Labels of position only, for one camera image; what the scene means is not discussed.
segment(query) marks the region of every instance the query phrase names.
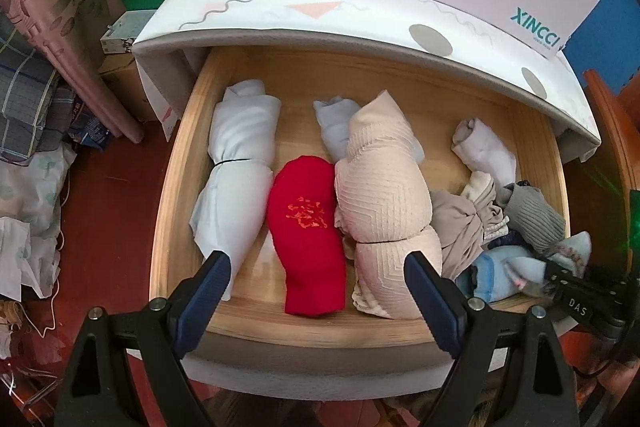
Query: red floor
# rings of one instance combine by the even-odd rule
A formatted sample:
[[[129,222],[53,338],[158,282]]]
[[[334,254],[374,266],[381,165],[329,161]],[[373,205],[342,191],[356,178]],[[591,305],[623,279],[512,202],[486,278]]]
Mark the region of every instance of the red floor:
[[[79,152],[62,209],[65,246],[54,302],[56,330],[47,332],[44,340],[34,332],[25,337],[34,366],[63,373],[91,307],[118,313],[147,302],[156,213],[170,152],[157,123],[145,125],[142,144],[120,138],[104,153],[88,148]],[[40,329],[51,324],[48,302],[30,304],[28,310]],[[163,426],[142,363],[132,359],[131,365],[149,425]],[[203,399],[216,392],[198,382],[194,387]],[[371,401],[327,402],[319,418],[326,427],[373,427],[379,415]]]

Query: red folded cloth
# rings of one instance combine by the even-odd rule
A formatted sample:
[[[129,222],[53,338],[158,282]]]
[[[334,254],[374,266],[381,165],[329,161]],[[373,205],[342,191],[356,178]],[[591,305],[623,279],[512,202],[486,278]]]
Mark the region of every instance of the red folded cloth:
[[[276,175],[267,203],[273,246],[284,266],[284,311],[316,317],[344,308],[346,265],[334,227],[334,166],[300,156]]]

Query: gray oval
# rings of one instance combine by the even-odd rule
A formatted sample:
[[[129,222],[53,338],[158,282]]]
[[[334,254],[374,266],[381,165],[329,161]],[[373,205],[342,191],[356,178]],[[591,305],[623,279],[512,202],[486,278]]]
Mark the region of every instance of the gray oval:
[[[414,24],[409,28],[412,39],[426,52],[439,57],[448,57],[453,53],[453,46],[447,38],[437,30],[424,24]]]
[[[531,88],[533,93],[538,95],[543,100],[546,100],[545,86],[542,85],[542,82],[540,82],[538,77],[527,68],[522,68],[522,76],[524,76],[524,79],[527,81],[527,84],[529,84],[529,87]]]

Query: open drawer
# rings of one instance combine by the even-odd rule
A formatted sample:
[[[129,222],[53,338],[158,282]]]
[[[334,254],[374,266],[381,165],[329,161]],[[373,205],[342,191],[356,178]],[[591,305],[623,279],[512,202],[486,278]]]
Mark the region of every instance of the open drawer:
[[[537,110],[475,86],[467,80],[383,58],[280,46],[213,48],[196,81],[180,123],[167,169],[154,238],[150,297],[168,296],[193,275],[203,257],[193,241],[189,219],[212,168],[207,154],[209,127],[226,86],[260,78],[266,92],[282,101],[273,171],[300,155],[329,159],[312,107],[314,100],[340,95],[361,105],[388,89],[410,121],[426,159],[420,165],[429,188],[459,193],[470,172],[451,152],[457,124],[478,117],[492,127],[517,156],[519,178],[539,187],[566,219],[564,174],[548,118]],[[274,256],[257,263],[266,229],[236,277],[230,301],[220,303],[208,331],[304,347],[388,347],[433,341],[423,320],[389,320],[355,310],[351,302],[353,267],[348,267],[347,307],[316,319],[284,313],[284,270]],[[495,305],[524,312],[532,299],[514,296]]]

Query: metal screw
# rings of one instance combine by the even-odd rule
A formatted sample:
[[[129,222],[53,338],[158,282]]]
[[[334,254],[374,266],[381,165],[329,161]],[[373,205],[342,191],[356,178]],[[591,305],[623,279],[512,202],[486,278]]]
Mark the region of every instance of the metal screw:
[[[531,308],[532,315],[537,319],[546,317],[546,310],[542,306],[533,306]]]
[[[87,313],[87,317],[89,317],[92,321],[98,320],[100,317],[102,317],[102,308],[100,308],[100,306],[91,308],[89,310],[89,313]]]
[[[149,309],[155,312],[159,312],[166,306],[166,299],[164,297],[156,297],[149,301]]]
[[[484,309],[484,301],[478,297],[471,297],[466,303],[475,312],[479,312]]]

